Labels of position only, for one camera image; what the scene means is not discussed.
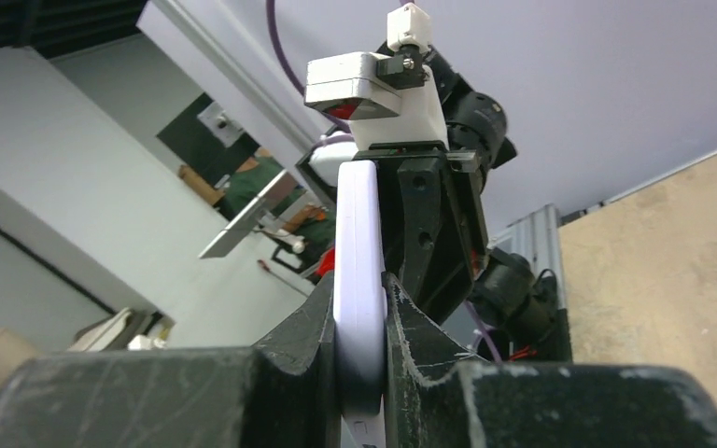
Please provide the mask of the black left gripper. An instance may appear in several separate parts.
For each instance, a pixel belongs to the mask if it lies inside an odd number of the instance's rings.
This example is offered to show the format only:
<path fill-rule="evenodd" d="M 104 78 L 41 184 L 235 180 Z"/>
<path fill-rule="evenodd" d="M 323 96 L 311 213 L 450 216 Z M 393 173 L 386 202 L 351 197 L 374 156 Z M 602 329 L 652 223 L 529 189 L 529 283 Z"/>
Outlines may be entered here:
<path fill-rule="evenodd" d="M 489 263 L 486 167 L 477 151 L 450 151 L 440 142 L 374 145 L 355 158 L 377 170 L 387 270 L 442 324 Z"/>

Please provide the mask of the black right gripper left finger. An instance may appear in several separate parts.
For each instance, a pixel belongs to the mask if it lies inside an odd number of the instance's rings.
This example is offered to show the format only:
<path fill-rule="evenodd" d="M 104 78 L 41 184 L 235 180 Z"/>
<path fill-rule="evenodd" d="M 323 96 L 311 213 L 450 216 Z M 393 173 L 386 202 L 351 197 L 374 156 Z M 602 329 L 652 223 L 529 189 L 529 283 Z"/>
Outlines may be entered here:
<path fill-rule="evenodd" d="M 0 392 L 0 447 L 336 447 L 332 289 L 247 347 L 28 361 Z"/>

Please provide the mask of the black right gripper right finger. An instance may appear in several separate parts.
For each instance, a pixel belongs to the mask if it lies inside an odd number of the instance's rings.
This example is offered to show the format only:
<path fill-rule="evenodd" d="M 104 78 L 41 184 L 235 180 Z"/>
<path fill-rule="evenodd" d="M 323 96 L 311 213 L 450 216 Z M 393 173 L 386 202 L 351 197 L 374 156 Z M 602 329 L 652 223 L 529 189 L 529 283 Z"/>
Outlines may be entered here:
<path fill-rule="evenodd" d="M 390 447 L 717 447 L 717 407 L 685 371 L 488 361 L 384 283 Z"/>

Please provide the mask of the phone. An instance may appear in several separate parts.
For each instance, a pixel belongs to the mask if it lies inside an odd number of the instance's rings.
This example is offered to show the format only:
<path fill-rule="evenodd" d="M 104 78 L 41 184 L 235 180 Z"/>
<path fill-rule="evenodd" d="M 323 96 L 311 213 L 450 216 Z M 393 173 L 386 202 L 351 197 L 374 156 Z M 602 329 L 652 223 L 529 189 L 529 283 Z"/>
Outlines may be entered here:
<path fill-rule="evenodd" d="M 342 416 L 358 447 L 387 445 L 384 271 L 376 166 L 345 162 L 338 174 L 333 319 Z"/>

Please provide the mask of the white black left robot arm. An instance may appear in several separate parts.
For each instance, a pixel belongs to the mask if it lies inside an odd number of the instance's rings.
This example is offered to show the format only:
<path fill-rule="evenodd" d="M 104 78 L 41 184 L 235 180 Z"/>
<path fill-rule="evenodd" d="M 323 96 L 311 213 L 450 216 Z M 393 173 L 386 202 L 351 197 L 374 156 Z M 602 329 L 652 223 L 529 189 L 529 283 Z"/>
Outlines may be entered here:
<path fill-rule="evenodd" d="M 510 361 L 571 361 L 559 256 L 497 243 L 496 173 L 517 156 L 504 108 L 476 90 L 435 48 L 382 44 L 371 77 L 401 112 L 357 121 L 358 159 L 377 173 L 383 255 L 414 304 L 437 323 L 463 305 Z"/>

